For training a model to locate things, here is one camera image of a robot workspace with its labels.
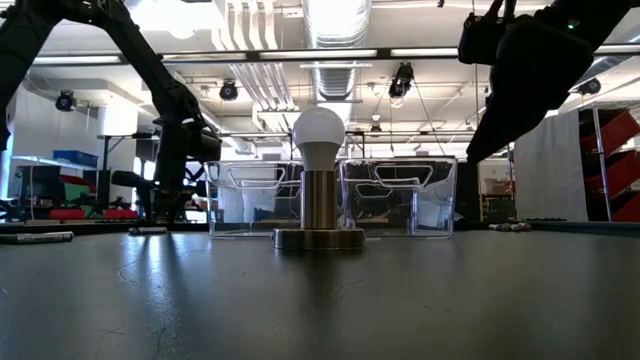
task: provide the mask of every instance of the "lamp base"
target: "lamp base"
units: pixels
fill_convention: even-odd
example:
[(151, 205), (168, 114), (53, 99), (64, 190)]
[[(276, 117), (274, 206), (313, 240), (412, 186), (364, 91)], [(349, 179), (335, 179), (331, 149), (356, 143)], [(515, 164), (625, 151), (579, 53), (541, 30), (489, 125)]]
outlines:
[(273, 246), (282, 250), (360, 250), (364, 230), (274, 229)]

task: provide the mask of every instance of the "ceiling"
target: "ceiling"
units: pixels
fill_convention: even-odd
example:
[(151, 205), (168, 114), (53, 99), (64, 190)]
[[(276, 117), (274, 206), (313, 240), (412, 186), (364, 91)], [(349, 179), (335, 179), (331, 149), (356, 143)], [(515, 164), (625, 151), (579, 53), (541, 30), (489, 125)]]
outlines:
[[(549, 2), (520, 0), (518, 6), (541, 7)], [(462, 23), (470, 12), (472, 1), (447, 0), (443, 8), (433, 7), (433, 3), (436, 1), (385, 0), (381, 2), (374, 0), (366, 45), (368, 47), (456, 46)], [(486, 8), (489, 3), (486, 0), (475, 1), (478, 8)], [(275, 7), (275, 33), (279, 46), (285, 49), (305, 48), (304, 21), (301, 17), (289, 15), (300, 10), (300, 1), (276, 1)], [(172, 21), (182, 20), (178, 17)], [(632, 10), (612, 33), (608, 42), (628, 41), (640, 33), (639, 24), (640, 11)], [(143, 35), (157, 52), (215, 50), (210, 40), (210, 30), (200, 29), (193, 37), (180, 40), (166, 30), (158, 30), (157, 26), (152, 30), (145, 30), (144, 25), (141, 25), (141, 28)], [(54, 29), (41, 54), (113, 51), (117, 51), (116, 46), (102, 30), (65, 22)], [(640, 66), (639, 61), (632, 59), (599, 76), (603, 83), (602, 93), (604, 94), (597, 100), (615, 101), (618, 98), (638, 100), (637, 91), (618, 87), (640, 76), (636, 75)], [(376, 61), (371, 65), (371, 68), (361, 69), (358, 76), (355, 97), (357, 103), (353, 104), (351, 120), (347, 123), (350, 129), (368, 129), (373, 121), (371, 116), (374, 114), (380, 115), (379, 122), (383, 130), (431, 130), (428, 119), (431, 119), (433, 126), (439, 129), (464, 130), (468, 124), (465, 124), (465, 120), (471, 120), (471, 126), (475, 124), (474, 114), (484, 104), (484, 87), (488, 83), (489, 75), (487, 67), (467, 66), (456, 60), (413, 61), (415, 81), (421, 96), (418, 96), (416, 89), (412, 89), (402, 107), (392, 108), (386, 92), (389, 77), (397, 68), (398, 62)], [(315, 99), (315, 95), (309, 71), (300, 69), (299, 66), (299, 63), (283, 64), (287, 84), (295, 103), (304, 110), (314, 106), (310, 101)], [(193, 85), (202, 106), (214, 113), (227, 131), (257, 130), (252, 122), (253, 103), (241, 84), (237, 100), (224, 102), (218, 96), (222, 81), (233, 78), (228, 66), (170, 66), (169, 70), (179, 73)], [(151, 104), (149, 91), (145, 90), (140, 78), (129, 66), (34, 67), (29, 76), (33, 79), (50, 80), (45, 82), (43, 87), (53, 84), (51, 80), (101, 79), (126, 90), (133, 97), (140, 99), (143, 104)], [(637, 89), (640, 85), (632, 83), (629, 84), (629, 87), (631, 86)], [(60, 90), (51, 87), (44, 90), (51, 90), (52, 94)], [(582, 103), (585, 99), (569, 100), (574, 101), (572, 104), (575, 104), (577, 100)], [(141, 125), (145, 125), (152, 118), (142, 116), (141, 119)]]

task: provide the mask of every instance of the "dark table surface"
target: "dark table surface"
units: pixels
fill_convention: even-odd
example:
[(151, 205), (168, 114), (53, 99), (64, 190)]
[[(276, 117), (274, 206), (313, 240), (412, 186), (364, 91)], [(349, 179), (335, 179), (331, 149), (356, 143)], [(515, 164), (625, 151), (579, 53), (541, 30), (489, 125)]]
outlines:
[(288, 254), (205, 234), (0, 246), (0, 359), (638, 359), (640, 243), (550, 232)]

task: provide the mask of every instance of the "white light bulb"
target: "white light bulb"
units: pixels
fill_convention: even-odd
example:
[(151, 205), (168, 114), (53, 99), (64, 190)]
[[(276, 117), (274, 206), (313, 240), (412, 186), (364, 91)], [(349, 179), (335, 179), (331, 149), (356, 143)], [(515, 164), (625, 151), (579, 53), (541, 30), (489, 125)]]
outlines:
[(344, 124), (335, 112), (314, 107), (300, 114), (293, 124), (293, 140), (305, 171), (333, 171), (344, 142)]

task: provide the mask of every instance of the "workbench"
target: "workbench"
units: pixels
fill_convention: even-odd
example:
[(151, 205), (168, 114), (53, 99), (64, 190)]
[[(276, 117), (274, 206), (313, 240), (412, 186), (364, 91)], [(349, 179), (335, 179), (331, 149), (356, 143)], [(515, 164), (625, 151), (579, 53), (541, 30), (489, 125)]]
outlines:
[(637, 238), (284, 253), (205, 233), (0, 245), (0, 359), (634, 359)]

